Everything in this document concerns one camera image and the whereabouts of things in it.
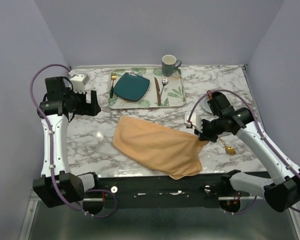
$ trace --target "tray with leaf pattern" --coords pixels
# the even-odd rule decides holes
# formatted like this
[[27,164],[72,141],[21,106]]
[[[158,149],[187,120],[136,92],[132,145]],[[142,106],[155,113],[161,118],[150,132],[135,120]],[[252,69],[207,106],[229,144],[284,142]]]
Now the tray with leaf pattern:
[[[109,94],[108,94],[108,106],[112,109],[149,109],[149,108],[168,108],[168,107],[181,107],[185,104],[185,91],[182,80],[182,72],[177,69],[172,76],[164,76],[162,74],[161,67],[129,67],[113,69],[116,73],[116,80],[114,81],[114,86],[120,77],[124,73],[133,73],[136,75],[143,76],[150,80],[150,85],[144,96],[138,101],[128,101],[120,98],[116,94],[110,98],[110,89],[112,85],[111,76],[109,76]],[[157,78],[160,86],[160,91],[162,90],[162,79],[168,78],[169,83],[163,89],[161,96],[161,104],[158,105],[156,87],[154,78]]]

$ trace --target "metal floor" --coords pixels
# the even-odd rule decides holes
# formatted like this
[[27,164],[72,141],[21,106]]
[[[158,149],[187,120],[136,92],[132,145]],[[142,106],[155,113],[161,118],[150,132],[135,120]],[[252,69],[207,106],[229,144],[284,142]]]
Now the metal floor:
[[93,219],[67,206],[36,208],[31,240],[295,240],[289,211],[258,200],[248,213],[231,216],[216,208],[119,209]]

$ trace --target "white marble surface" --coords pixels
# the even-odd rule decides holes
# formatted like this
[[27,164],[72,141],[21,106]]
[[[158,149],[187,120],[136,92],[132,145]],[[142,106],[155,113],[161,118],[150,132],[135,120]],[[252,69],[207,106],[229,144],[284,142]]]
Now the white marble surface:
[[[95,172],[100,177],[132,177],[164,175],[147,169],[121,154],[112,146],[114,131],[120,116],[145,119],[180,131],[193,133],[183,124],[184,115],[207,90],[223,88],[235,91],[253,104],[243,71],[240,66],[185,66],[182,78],[186,92],[186,104],[177,108],[152,108],[113,110],[107,105],[109,74],[113,68],[75,69],[87,73],[90,82],[86,89],[96,90],[102,111],[95,117],[76,116],[67,134],[68,160],[73,174]],[[235,108],[243,104],[235,96],[227,95]],[[196,109],[203,118],[213,119],[200,106]],[[236,155],[227,155],[221,142],[208,143],[199,154],[202,174],[224,173],[233,169],[245,172],[264,171],[264,167],[251,150],[237,137],[228,135],[223,140],[236,149]]]

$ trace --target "teal square plate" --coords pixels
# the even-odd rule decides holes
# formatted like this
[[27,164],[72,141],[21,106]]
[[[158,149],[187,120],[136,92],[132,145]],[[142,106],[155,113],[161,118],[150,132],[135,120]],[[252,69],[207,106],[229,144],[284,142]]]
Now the teal square plate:
[[150,80],[132,73],[124,73],[115,84],[114,93],[129,101],[138,101],[146,93]]

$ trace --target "spoon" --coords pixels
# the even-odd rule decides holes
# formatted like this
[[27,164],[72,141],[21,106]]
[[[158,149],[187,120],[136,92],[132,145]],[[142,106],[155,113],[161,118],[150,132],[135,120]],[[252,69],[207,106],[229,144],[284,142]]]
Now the spoon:
[[220,141],[222,142],[222,144],[224,145],[224,149],[225,149],[225,152],[229,155],[235,155],[236,154],[236,151],[234,148],[228,146],[225,144],[225,142],[219,137]]
[[162,79],[162,85],[163,85],[163,87],[162,87],[162,90],[160,92],[160,96],[162,96],[162,92],[163,92],[164,86],[167,85],[168,83],[169,83],[169,80],[167,78]]

